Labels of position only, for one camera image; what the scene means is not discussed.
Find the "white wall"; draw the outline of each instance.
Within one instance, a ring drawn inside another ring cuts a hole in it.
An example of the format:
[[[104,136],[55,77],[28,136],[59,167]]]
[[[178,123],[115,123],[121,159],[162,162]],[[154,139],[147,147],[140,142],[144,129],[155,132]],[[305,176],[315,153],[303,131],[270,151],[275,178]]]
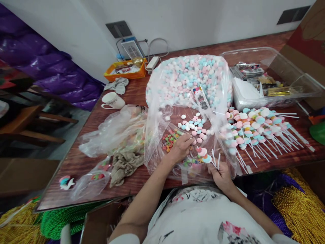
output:
[[[115,50],[78,0],[0,2],[92,77],[108,82],[103,73],[115,61]]]
[[[125,20],[138,40],[161,37],[180,50],[296,29],[299,22],[276,25],[282,12],[316,0],[86,1],[101,6],[106,23]],[[152,46],[153,53],[165,50],[160,41]]]
[[[125,20],[138,40],[165,38],[173,51],[295,29],[299,22],[276,25],[282,12],[315,1],[0,0],[103,82],[107,82],[103,73],[115,61],[118,40],[108,31],[106,23]],[[141,46],[147,54],[146,44]],[[151,52],[165,50],[166,45],[157,41]]]

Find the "white mug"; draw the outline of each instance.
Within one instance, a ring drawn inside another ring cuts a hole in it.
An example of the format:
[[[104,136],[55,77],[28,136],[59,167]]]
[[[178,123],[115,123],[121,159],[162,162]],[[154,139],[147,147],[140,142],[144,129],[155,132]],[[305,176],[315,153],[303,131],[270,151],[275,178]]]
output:
[[[102,108],[104,109],[121,109],[125,105],[125,101],[115,92],[107,93],[105,96],[103,96],[102,102]]]

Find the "wooden table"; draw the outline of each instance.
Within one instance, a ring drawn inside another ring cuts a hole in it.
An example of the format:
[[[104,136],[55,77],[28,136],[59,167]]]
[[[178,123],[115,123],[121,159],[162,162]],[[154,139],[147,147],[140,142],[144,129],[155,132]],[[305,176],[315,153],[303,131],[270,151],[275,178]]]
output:
[[[286,32],[280,34],[267,35],[263,37],[256,37],[247,40],[240,40],[235,42],[211,45],[200,48],[193,48],[188,50],[181,50],[177,52],[170,53],[164,59],[171,57],[185,56],[185,55],[219,55],[222,52],[240,49],[240,48],[251,48],[251,47],[262,47],[270,46],[276,50],[280,50],[283,45],[287,42],[293,32]],[[147,106],[145,98],[145,90],[150,76],[147,75],[145,78],[130,80],[129,85],[126,87],[126,93],[121,97],[125,100],[126,104],[137,104]],[[98,126],[106,119],[106,117],[116,112],[116,110],[105,110],[101,108],[101,99],[99,99],[95,108],[93,109],[91,115],[89,116],[85,126],[81,130],[79,136],[92,132],[98,129]],[[255,159],[255,163],[258,168],[256,168],[253,163],[249,160],[246,154],[241,152],[241,155],[248,164],[254,173],[265,172],[270,170],[282,169],[291,166],[298,166],[302,164],[307,164],[311,162],[317,162],[325,159],[325,146],[314,141],[310,135],[308,128],[310,127],[310,122],[305,113],[301,111],[298,107],[283,109],[282,111],[286,112],[297,112],[300,119],[288,119],[294,128],[296,128],[299,133],[304,136],[309,143],[316,149],[315,152],[311,152],[309,149],[304,148],[301,150],[296,150],[291,153],[287,153],[283,156],[280,156],[278,160],[273,158],[270,163],[266,160]],[[122,186],[109,188],[109,184],[102,191],[102,193],[91,199],[91,200],[78,200],[72,202],[69,196],[69,191],[64,191],[60,189],[59,179],[64,175],[71,175],[76,180],[78,180],[82,175],[88,173],[93,169],[98,162],[103,160],[105,156],[99,158],[89,158],[85,154],[79,151],[78,149],[79,141],[76,140],[71,147],[67,157],[62,162],[58,172],[53,177],[48,188],[45,190],[43,197],[37,207],[37,211],[50,210],[60,207],[67,207],[77,204],[82,204],[86,202],[107,200],[120,196],[129,196],[137,194],[144,183],[149,178],[147,168],[143,165],[139,167],[136,172],[125,179],[125,182]],[[165,188],[173,188],[181,186],[181,181],[167,180],[165,183]]]

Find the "gray cloth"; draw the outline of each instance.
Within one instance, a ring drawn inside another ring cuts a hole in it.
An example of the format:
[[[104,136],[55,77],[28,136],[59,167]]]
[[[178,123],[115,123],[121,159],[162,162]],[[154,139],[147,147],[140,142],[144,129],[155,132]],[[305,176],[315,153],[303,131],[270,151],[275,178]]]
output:
[[[114,90],[117,94],[124,94],[125,93],[125,87],[129,84],[129,80],[127,78],[116,78],[114,82],[108,83],[104,90]]]
[[[110,188],[124,183],[124,177],[132,175],[136,169],[144,164],[144,155],[135,155],[133,152],[114,154]]]

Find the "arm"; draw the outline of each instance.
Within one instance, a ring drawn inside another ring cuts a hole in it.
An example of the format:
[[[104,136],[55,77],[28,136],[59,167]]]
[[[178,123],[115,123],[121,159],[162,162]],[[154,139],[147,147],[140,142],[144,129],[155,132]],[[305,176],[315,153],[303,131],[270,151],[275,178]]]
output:
[[[191,135],[183,135],[175,142],[173,148],[163,157],[154,173],[124,213],[108,243],[127,233],[137,235],[140,243],[143,242],[147,236],[148,224],[156,211],[167,176],[173,167],[189,154],[189,148],[193,141]]]
[[[245,209],[252,218],[272,237],[275,234],[283,234],[282,231],[265,215],[258,207],[248,200],[234,185],[231,180],[228,164],[220,162],[219,171],[208,164],[209,171],[213,175],[214,182],[220,190],[234,203]]]

